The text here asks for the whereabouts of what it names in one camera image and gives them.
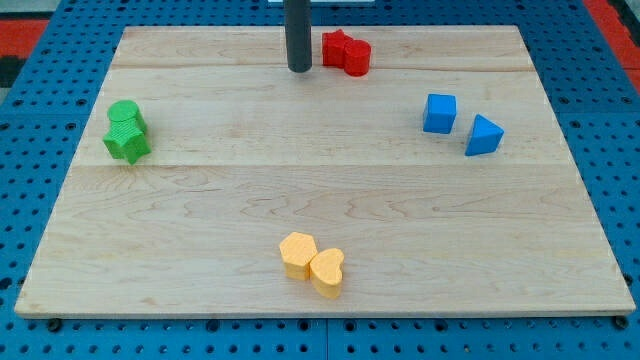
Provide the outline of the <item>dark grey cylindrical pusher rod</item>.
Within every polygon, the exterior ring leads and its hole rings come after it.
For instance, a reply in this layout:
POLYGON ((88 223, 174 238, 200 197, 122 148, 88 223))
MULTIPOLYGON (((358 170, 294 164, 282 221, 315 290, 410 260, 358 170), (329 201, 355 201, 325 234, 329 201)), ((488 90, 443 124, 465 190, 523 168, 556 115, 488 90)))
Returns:
POLYGON ((287 66, 295 73, 312 67, 311 1, 284 0, 287 66))

